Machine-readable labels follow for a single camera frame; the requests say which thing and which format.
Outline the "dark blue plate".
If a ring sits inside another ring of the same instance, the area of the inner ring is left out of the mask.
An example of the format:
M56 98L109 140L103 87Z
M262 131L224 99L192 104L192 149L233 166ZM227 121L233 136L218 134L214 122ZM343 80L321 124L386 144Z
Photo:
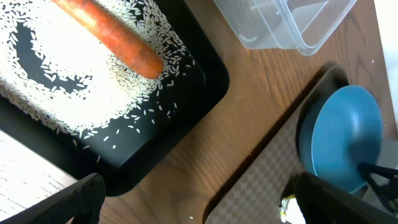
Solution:
M366 183L359 163L377 162L382 133L382 115L372 94L361 86L344 86L320 97L306 113L298 142L302 164L352 194Z

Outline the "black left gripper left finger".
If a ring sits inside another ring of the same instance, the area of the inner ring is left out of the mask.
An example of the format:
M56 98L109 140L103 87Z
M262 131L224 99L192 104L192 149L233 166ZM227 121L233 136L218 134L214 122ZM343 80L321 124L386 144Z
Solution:
M98 223L105 196L103 177L90 174L2 223Z

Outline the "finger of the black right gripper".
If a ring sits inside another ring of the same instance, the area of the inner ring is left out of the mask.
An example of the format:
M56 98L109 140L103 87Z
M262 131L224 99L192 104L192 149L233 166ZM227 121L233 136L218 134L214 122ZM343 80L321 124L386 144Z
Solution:
M361 162L359 174L388 212L397 211L397 169Z

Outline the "pile of white rice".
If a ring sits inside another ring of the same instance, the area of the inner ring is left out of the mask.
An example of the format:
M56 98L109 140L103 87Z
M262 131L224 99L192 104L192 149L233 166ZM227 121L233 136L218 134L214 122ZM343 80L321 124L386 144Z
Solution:
M51 1L1 2L1 96L53 131L92 134L177 77L187 47L154 1L100 1L164 62L151 80L128 68Z

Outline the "orange carrot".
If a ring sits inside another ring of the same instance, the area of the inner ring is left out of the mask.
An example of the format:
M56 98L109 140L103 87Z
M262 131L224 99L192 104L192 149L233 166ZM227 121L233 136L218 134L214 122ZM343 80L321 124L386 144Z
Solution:
M80 23L128 68L156 79L164 69L161 58L130 28L92 0L53 0Z

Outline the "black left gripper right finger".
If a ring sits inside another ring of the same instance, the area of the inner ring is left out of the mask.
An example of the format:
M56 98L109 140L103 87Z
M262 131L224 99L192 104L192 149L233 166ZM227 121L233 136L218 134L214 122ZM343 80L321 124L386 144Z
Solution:
M294 194L307 223L397 224L397 217L363 202L309 172L297 176Z

